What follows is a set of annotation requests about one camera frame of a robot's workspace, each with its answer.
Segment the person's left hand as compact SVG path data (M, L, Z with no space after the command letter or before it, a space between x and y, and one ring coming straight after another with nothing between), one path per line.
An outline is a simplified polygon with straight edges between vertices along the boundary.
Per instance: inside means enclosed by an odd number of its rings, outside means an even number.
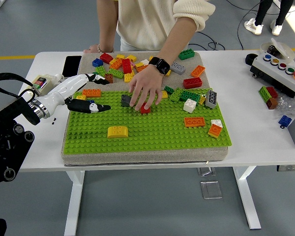
M129 83L129 92L132 93L130 106L138 111L144 102L146 110L152 104L158 105L162 100L162 79L163 74L154 65L148 65L137 73Z

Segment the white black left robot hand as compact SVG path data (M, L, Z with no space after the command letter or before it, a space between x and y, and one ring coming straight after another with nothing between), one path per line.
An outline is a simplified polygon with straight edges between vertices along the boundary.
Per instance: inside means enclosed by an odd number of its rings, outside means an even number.
M44 118L49 118L56 110L57 106L67 105L70 111L80 113L97 113L104 112L111 109L109 105L100 105L90 103L88 101L71 99L70 97L87 82L94 82L98 85L107 85L109 82L102 76L97 74L80 74L69 77L64 82L52 89L47 95L37 97L37 104L39 104Z

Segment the person's right hand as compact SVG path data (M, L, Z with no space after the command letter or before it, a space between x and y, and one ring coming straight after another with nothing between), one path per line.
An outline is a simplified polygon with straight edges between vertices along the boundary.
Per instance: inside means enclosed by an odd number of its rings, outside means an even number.
M101 53L98 44L91 45L88 49L83 50L84 53Z

